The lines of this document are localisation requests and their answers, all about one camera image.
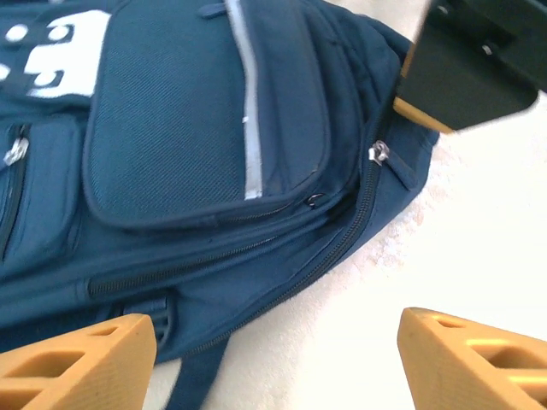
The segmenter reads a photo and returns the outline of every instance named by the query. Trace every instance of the blue backpack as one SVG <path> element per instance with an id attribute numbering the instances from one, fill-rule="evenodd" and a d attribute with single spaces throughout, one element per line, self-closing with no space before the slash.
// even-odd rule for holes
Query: blue backpack
<path id="1" fill-rule="evenodd" d="M 426 183 L 410 42 L 322 0 L 0 0 L 0 352 L 128 313 L 168 408 Z"/>

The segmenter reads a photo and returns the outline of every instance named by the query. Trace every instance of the zipper track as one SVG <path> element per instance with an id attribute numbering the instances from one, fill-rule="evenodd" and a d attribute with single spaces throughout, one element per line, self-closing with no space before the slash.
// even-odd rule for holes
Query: zipper track
<path id="1" fill-rule="evenodd" d="M 287 203 L 286 205 L 284 205 L 282 207 L 276 208 L 272 211 L 264 212 L 262 214 L 247 215 L 247 216 L 236 216 L 236 217 L 233 217 L 233 218 L 225 218 L 222 221 L 224 221 L 224 222 L 243 222 L 243 221 L 247 221 L 247 220 L 259 220 L 260 218 L 265 218 L 267 216 L 276 215 L 279 212 L 281 212 L 281 211 L 287 209 L 288 207 L 290 207 L 293 203 L 294 202 Z"/>
<path id="2" fill-rule="evenodd" d="M 30 134 L 30 126 L 22 125 L 15 126 L 12 130 L 11 143 L 17 138 L 27 138 Z M 3 216 L 2 227 L 0 228 L 0 257 L 4 261 L 6 257 L 6 251 L 8 250 L 9 240 L 11 238 L 15 222 L 17 221 L 17 214 L 19 213 L 19 207 L 21 205 L 21 198 L 23 194 L 23 185 L 25 183 L 25 171 L 26 171 L 26 154 L 15 164 L 10 166 L 9 171 L 9 197 L 7 199 L 8 206 L 6 207 L 5 214 Z"/>
<path id="3" fill-rule="evenodd" d="M 87 288 L 87 292 L 91 298 L 99 296 L 107 296 L 112 293 L 118 293 L 123 291 L 132 290 L 135 288 L 140 288 L 148 284 L 158 283 L 162 281 L 169 280 L 171 278 L 176 278 L 179 275 L 187 273 L 190 270 L 197 269 L 199 267 L 206 267 L 207 265 L 218 262 L 223 259 L 231 258 L 235 255 L 240 255 L 245 252 L 248 252 L 252 249 L 258 248 L 266 243 L 272 242 L 276 237 L 270 237 L 264 239 L 257 243 L 252 243 L 251 245 L 244 246 L 242 248 L 234 249 L 229 252 L 225 252 L 220 255 L 214 255 L 209 257 L 203 257 L 197 259 L 191 263 L 185 264 L 183 266 L 177 266 L 173 269 L 166 269 L 157 272 L 147 272 L 140 275 L 137 275 L 133 278 L 127 279 L 111 279 L 104 282 L 92 283 L 90 282 Z"/>
<path id="4" fill-rule="evenodd" d="M 384 136 L 385 129 L 387 128 L 388 124 L 388 119 L 390 118 L 389 114 L 392 113 L 390 102 L 393 101 L 394 93 L 395 91 L 393 91 L 391 97 L 386 100 L 385 105 L 382 108 L 381 117 L 376 123 L 376 127 L 369 134 L 370 137 L 367 140 L 368 146 L 372 146 L 373 143 L 375 143 L 377 140 L 382 139 L 382 137 Z M 188 358 L 189 356 L 199 354 L 204 350 L 214 347 L 216 344 L 230 337 L 235 331 L 238 331 L 239 329 L 245 327 L 250 322 L 258 319 L 260 316 L 262 316 L 272 308 L 275 308 L 280 303 L 285 302 L 302 290 L 306 289 L 310 284 L 315 281 L 316 278 L 322 276 L 326 271 L 328 271 L 332 267 L 332 265 L 336 263 L 337 260 L 351 248 L 355 239 L 361 234 L 361 228 L 364 227 L 370 219 L 370 214 L 372 213 L 371 204 L 374 199 L 376 187 L 379 181 L 380 167 L 371 161 L 366 161 L 365 163 L 366 166 L 363 170 L 363 172 L 366 174 L 366 178 L 364 181 L 364 192 L 361 204 L 357 209 L 356 217 L 348 231 L 346 231 L 342 239 L 333 249 L 331 249 L 328 255 L 325 256 L 325 258 L 319 264 L 317 264 L 304 278 L 300 279 L 298 283 L 292 286 L 289 290 L 284 292 L 282 295 L 276 297 L 268 305 L 254 312 L 249 318 L 234 326 L 229 331 L 226 331 L 218 337 L 215 337 L 210 341 L 187 351 L 181 356 L 182 360 Z"/>

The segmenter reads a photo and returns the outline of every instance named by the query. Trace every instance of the floor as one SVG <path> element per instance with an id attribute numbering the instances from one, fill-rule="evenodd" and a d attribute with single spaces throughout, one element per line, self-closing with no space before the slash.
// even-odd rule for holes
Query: floor
<path id="1" fill-rule="evenodd" d="M 414 38 L 426 0 L 339 0 Z M 401 311 L 436 309 L 547 340 L 547 98 L 443 136 L 427 187 L 374 240 L 232 338 L 204 410 L 413 409 Z M 167 399 L 179 362 L 152 378 Z"/>

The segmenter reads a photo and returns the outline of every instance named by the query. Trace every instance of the orange 3d-printed part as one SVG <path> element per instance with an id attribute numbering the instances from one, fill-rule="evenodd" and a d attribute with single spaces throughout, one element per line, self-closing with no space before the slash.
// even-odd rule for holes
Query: orange 3d-printed part
<path id="1" fill-rule="evenodd" d="M 397 344 L 416 410 L 545 410 L 547 343 L 417 307 Z"/>
<path id="2" fill-rule="evenodd" d="M 0 410 L 140 410 L 155 358 L 141 314 L 0 354 Z"/>

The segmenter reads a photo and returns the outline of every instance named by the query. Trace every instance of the metal zipper pull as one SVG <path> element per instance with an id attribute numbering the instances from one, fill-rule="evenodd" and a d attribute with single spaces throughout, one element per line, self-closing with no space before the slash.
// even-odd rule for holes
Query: metal zipper pull
<path id="1" fill-rule="evenodd" d="M 14 165 L 17 161 L 25 158 L 27 151 L 28 139 L 24 137 L 18 137 L 14 141 L 11 149 L 3 156 L 3 163 L 0 164 L 0 173 Z"/>
<path id="2" fill-rule="evenodd" d="M 368 159 L 382 166 L 385 163 L 407 190 L 413 190 L 417 185 L 416 173 L 412 167 L 392 151 L 384 141 L 376 141 L 368 150 Z"/>
<path id="3" fill-rule="evenodd" d="M 376 141 L 368 150 L 368 159 L 382 166 L 382 162 L 390 157 L 390 149 L 384 141 Z"/>

